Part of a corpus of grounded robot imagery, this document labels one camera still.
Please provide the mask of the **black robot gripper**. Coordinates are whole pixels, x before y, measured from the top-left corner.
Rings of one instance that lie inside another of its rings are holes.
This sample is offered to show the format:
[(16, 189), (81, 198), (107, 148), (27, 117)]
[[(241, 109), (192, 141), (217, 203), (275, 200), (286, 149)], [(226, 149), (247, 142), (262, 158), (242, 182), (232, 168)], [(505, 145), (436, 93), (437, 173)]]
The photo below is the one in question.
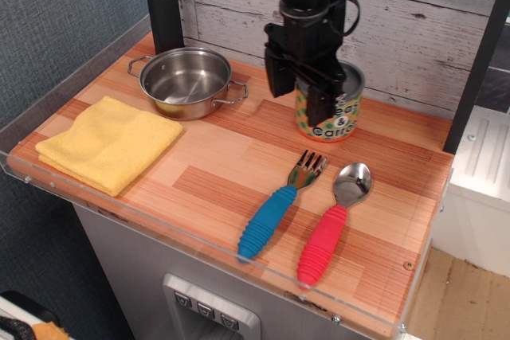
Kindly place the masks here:
[(334, 116), (336, 105), (344, 101), (340, 85), (346, 80), (336, 52), (343, 37), (328, 18), (310, 23), (289, 21), (265, 26), (265, 68), (269, 88), (277, 98), (293, 92), (296, 78), (310, 80), (308, 86), (308, 125), (315, 127)]

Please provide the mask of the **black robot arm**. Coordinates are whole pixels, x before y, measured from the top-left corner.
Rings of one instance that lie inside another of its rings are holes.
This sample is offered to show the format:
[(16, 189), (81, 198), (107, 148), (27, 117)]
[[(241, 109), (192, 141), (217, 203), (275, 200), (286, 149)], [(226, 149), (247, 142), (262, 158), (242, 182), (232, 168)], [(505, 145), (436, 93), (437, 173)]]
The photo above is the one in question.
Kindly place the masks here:
[(343, 39), (356, 28), (345, 26), (347, 3), (358, 0), (280, 0), (283, 25), (265, 26), (265, 68), (273, 96), (307, 85), (308, 125), (314, 127), (335, 114), (336, 100), (347, 79), (337, 59)]

